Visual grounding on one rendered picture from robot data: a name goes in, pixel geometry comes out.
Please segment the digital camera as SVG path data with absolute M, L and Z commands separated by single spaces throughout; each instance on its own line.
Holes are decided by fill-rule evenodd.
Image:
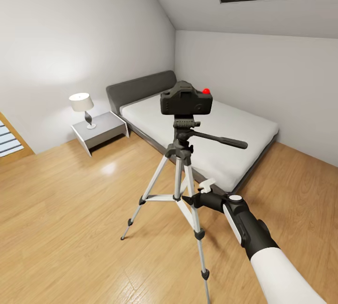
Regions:
M 163 91 L 160 97 L 164 115 L 207 115 L 213 102 L 208 88 L 198 91 L 187 81 L 177 82 L 172 90 Z

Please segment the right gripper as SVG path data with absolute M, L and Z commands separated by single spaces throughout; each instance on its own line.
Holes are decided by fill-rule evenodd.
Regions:
M 213 189 L 211 188 L 211 191 L 209 193 L 201 193 L 202 188 L 198 189 L 200 191 L 199 193 L 193 195 L 192 197 L 187 197 L 187 196 L 181 196 L 182 199 L 188 203 L 189 205 L 193 205 L 195 208 L 200 208 L 202 206 L 209 207 L 213 210 L 215 210 L 212 207 L 212 200 L 213 197 L 217 194 L 213 192 Z

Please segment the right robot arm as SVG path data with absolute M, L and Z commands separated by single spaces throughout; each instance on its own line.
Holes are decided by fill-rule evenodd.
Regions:
M 246 201 L 238 195 L 218 195 L 202 182 L 199 193 L 181 196 L 195 208 L 209 207 L 225 214 L 238 242 L 245 248 L 268 304 L 327 304 L 284 255 L 271 238 L 267 225 L 256 219 Z

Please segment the camera tripod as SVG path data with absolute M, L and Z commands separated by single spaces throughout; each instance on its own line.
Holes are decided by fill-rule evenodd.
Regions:
M 205 290 L 207 295 L 207 304 L 210 304 L 207 279 L 209 277 L 209 270 L 205 267 L 205 260 L 203 255 L 202 248 L 202 238 L 205 236 L 205 230 L 200 228 L 198 209 L 194 207 L 194 204 L 191 205 L 192 213 L 188 210 L 185 203 L 181 199 L 181 196 L 184 194 L 186 187 L 188 187 L 189 197 L 195 195 L 194 183 L 193 183 L 193 174 L 192 174 L 192 162 L 191 156 L 193 154 L 193 145 L 189 147 L 190 142 L 188 141 L 190 137 L 197 136 L 201 138 L 206 138 L 210 140 L 217 141 L 221 144 L 226 144 L 234 146 L 240 149 L 248 148 L 248 143 L 244 141 L 239 141 L 226 137 L 216 137 L 213 135 L 200 133 L 194 131 L 195 127 L 200 127 L 201 122 L 195 122 L 193 115 L 174 115 L 174 140 L 172 144 L 169 144 L 167 150 L 164 153 L 163 159 L 161 160 L 157 170 L 155 171 L 154 176 L 152 177 L 149 186 L 147 187 L 144 195 L 139 200 L 138 208 L 134 213 L 132 219 L 128 221 L 128 227 L 121 237 L 121 240 L 124 239 L 128 229 L 133 224 L 138 212 L 140 211 L 142 205 L 147 201 L 166 201 L 166 202 L 176 202 L 180 210 L 186 217 L 187 221 L 193 228 L 195 237 L 197 238 L 200 262 L 201 262 L 201 275 L 204 278 Z M 191 129 L 193 128 L 193 129 Z M 167 161 L 171 158 L 172 155 L 176 155 L 176 177 L 175 177 L 175 194 L 174 195 L 149 195 L 152 187 L 157 182 L 163 168 L 165 167 Z M 185 171 L 185 179 L 181 183 L 182 170 Z

